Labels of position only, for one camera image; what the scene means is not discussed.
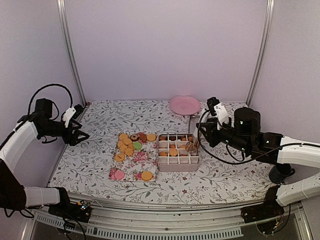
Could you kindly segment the metal tongs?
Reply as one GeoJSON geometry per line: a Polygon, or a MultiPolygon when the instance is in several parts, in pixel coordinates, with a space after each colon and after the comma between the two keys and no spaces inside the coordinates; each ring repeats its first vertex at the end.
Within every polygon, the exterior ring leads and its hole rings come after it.
{"type": "Polygon", "coordinates": [[[191,135],[188,135],[185,150],[191,154],[196,152],[199,146],[198,129],[196,128],[191,135]]]}

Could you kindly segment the compartment tin box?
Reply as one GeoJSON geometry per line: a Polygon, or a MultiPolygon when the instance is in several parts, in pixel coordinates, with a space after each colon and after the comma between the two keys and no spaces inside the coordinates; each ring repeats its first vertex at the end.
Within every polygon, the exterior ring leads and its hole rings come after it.
{"type": "Polygon", "coordinates": [[[160,134],[158,136],[158,170],[163,173],[195,172],[199,169],[198,149],[193,153],[186,151],[188,135],[160,134]]]}

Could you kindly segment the floral cookie tray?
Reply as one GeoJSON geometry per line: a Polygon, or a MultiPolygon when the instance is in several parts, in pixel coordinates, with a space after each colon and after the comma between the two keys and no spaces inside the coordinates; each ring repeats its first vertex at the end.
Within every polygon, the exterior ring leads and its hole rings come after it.
{"type": "Polygon", "coordinates": [[[155,141],[148,141],[147,135],[155,133],[120,133],[116,142],[116,147],[113,154],[113,163],[109,171],[109,179],[117,182],[154,182],[157,179],[158,173],[158,144],[157,138],[155,141]],[[139,135],[139,140],[142,148],[134,149],[133,141],[130,136],[133,134],[139,135]],[[114,178],[116,171],[123,171],[125,177],[121,180],[114,178]],[[150,181],[143,181],[141,174],[144,171],[150,171],[153,178],[150,181]]]}

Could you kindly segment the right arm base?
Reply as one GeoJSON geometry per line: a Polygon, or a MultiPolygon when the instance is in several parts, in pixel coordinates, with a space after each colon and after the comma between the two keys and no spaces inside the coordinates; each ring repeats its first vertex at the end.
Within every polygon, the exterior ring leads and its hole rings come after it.
{"type": "Polygon", "coordinates": [[[244,222],[252,223],[283,215],[285,213],[284,207],[280,206],[276,199],[277,197],[275,194],[267,193],[263,203],[243,207],[240,211],[240,215],[244,222]]]}

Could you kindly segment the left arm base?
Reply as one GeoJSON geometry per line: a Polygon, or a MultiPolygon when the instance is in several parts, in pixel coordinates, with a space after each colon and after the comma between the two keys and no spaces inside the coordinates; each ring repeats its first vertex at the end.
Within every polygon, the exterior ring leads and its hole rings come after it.
{"type": "Polygon", "coordinates": [[[57,190],[59,193],[59,203],[49,205],[48,213],[61,218],[88,223],[92,208],[83,200],[80,201],[80,204],[72,203],[65,188],[58,187],[57,190]]]}

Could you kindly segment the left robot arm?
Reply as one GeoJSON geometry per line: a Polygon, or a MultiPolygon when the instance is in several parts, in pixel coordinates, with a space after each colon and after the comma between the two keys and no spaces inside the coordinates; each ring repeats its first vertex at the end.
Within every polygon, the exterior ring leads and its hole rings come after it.
{"type": "Polygon", "coordinates": [[[56,106],[50,99],[31,97],[28,107],[34,110],[27,110],[0,145],[0,206],[4,210],[21,212],[50,206],[63,217],[74,213],[75,204],[63,187],[25,187],[14,175],[21,156],[34,140],[51,137],[55,142],[61,138],[66,145],[76,146],[89,138],[77,121],[84,111],[82,105],[70,103],[67,110],[53,117],[56,106]]]}

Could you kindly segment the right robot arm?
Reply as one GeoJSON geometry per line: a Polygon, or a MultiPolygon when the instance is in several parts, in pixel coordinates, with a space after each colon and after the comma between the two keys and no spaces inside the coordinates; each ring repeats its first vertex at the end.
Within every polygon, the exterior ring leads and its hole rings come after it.
{"type": "Polygon", "coordinates": [[[197,134],[203,135],[211,147],[223,143],[240,151],[246,160],[233,162],[234,166],[258,161],[275,166],[320,167],[318,143],[261,132],[261,114],[248,107],[236,109],[233,118],[220,103],[211,109],[204,108],[196,128],[197,134]]]}

